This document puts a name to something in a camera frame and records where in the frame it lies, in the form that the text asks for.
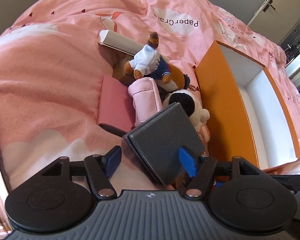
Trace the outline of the white black-eared plush toy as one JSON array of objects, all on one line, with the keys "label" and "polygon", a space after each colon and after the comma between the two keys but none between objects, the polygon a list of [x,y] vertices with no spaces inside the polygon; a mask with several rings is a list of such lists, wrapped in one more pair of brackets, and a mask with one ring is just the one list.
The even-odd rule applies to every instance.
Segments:
[{"label": "white black-eared plush toy", "polygon": [[185,89],[176,90],[168,94],[166,99],[163,101],[162,106],[167,107],[175,102],[181,104],[197,132],[206,125],[210,118],[210,112],[202,107],[202,104],[191,92]]}]

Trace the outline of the long white box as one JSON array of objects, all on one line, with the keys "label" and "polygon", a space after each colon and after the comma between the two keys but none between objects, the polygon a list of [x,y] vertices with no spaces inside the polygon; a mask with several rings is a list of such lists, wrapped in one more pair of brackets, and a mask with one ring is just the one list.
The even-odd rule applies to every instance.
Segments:
[{"label": "long white box", "polygon": [[130,56],[134,56],[143,48],[143,44],[136,42],[112,30],[102,30],[99,33],[100,45],[116,49]]}]

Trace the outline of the dark grey box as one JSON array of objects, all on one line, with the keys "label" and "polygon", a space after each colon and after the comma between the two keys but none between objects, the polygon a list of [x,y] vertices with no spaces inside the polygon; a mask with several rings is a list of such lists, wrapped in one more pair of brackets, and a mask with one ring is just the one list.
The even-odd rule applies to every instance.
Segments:
[{"label": "dark grey box", "polygon": [[123,136],[152,179],[168,186],[183,172],[179,148],[201,155],[205,151],[198,133],[181,104],[173,103]]}]

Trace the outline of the pink printed duvet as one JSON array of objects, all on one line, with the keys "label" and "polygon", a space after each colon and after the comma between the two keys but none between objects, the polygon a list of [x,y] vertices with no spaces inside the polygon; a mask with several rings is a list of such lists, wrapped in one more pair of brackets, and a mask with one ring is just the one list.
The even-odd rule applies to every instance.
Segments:
[{"label": "pink printed duvet", "polygon": [[[0,149],[12,188],[60,156],[71,160],[122,147],[117,191],[157,190],[125,142],[97,124],[101,83],[121,54],[98,44],[112,29],[140,43],[159,34],[160,52],[197,88],[194,68],[222,41],[268,69],[300,145],[300,94],[275,43],[208,0],[39,0],[0,36]],[[300,161],[283,174],[300,174]]]}]

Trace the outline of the brown sailor plush keychain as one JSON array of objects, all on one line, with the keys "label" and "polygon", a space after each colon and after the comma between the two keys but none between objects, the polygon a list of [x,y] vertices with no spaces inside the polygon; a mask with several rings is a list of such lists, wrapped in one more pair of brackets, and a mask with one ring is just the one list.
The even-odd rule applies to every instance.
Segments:
[{"label": "brown sailor plush keychain", "polygon": [[190,78],[178,67],[167,63],[159,53],[158,46],[158,33],[150,33],[147,44],[125,63],[125,74],[133,75],[136,80],[151,77],[167,92],[188,89]]}]

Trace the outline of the pink fabric pouch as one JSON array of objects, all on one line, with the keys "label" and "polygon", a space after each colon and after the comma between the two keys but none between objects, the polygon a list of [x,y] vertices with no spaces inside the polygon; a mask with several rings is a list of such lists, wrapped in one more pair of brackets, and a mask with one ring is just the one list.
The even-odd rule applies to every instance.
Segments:
[{"label": "pink fabric pouch", "polygon": [[143,77],[128,87],[135,109],[135,124],[139,126],[147,119],[162,110],[162,103],[157,84],[151,77]]}]

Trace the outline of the tan square gift box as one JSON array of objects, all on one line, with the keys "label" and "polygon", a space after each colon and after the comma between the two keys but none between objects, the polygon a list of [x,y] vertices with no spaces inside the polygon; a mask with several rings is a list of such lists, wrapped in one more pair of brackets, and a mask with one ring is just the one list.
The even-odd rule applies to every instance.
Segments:
[{"label": "tan square gift box", "polygon": [[124,70],[125,63],[132,59],[133,59],[132,56],[125,55],[113,67],[113,78],[119,80],[121,83],[123,83],[127,87],[129,87],[135,81],[133,73],[126,74],[125,70]]}]

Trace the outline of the orange cardboard box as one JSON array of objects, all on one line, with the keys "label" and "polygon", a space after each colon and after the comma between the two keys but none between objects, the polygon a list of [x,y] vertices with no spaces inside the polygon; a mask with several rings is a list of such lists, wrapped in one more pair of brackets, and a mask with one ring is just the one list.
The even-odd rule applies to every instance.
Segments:
[{"label": "orange cardboard box", "polygon": [[209,154],[241,156],[266,172],[300,161],[292,117],[269,70],[215,41],[195,70],[203,107],[210,112]]}]

